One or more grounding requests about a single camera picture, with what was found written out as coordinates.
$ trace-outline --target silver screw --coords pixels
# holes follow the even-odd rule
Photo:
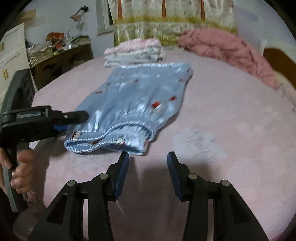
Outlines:
[[[227,180],[222,180],[222,184],[223,184],[224,186],[229,186],[229,185],[230,185],[230,182],[227,181]]]
[[[189,175],[188,175],[188,177],[190,178],[190,179],[197,179],[197,175],[195,174],[195,173],[190,173]]]
[[[101,179],[106,179],[107,177],[108,177],[108,174],[107,173],[100,174],[100,178]]]
[[[75,181],[74,181],[74,180],[71,180],[71,181],[67,182],[67,185],[68,185],[69,187],[72,187],[72,186],[75,185]]]

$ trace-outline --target bed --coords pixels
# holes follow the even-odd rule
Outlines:
[[[167,50],[166,62],[193,70],[180,111],[131,156],[123,194],[109,203],[115,240],[182,238],[187,203],[174,194],[166,164],[169,151],[202,178],[228,179],[271,240],[296,212],[296,115],[294,106],[260,80],[221,61]],[[113,71],[95,58],[58,77],[35,95],[33,106],[73,111]],[[69,180],[89,181],[117,162],[120,153],[66,151],[65,136],[32,143],[36,151],[32,190],[46,206]],[[210,223],[212,212],[210,206]],[[87,238],[87,201],[83,234]],[[209,240],[213,238],[209,226]]]

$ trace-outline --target pink blanket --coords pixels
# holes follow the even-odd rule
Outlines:
[[[178,45],[198,55],[222,60],[278,89],[275,73],[259,52],[235,34],[215,28],[189,30],[177,39]]]

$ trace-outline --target folded garment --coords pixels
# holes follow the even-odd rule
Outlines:
[[[125,41],[114,48],[108,48],[105,50],[105,55],[115,53],[128,53],[136,50],[147,49],[149,47],[161,48],[161,43],[158,39],[133,39]]]
[[[235,34],[215,28],[194,29],[184,32],[177,43],[198,55],[217,58],[256,76],[273,89],[280,86],[268,61]]]
[[[120,66],[76,110],[87,122],[69,125],[64,146],[82,153],[104,148],[143,155],[148,142],[181,106],[193,71],[188,64]]]
[[[155,63],[158,60],[161,49],[158,47],[149,47],[143,50],[137,50],[130,53],[110,54],[105,57],[105,66]]]

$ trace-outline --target floral curtain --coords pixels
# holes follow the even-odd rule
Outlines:
[[[158,38],[175,45],[186,29],[214,27],[236,32],[232,0],[108,0],[115,27],[114,44]]]

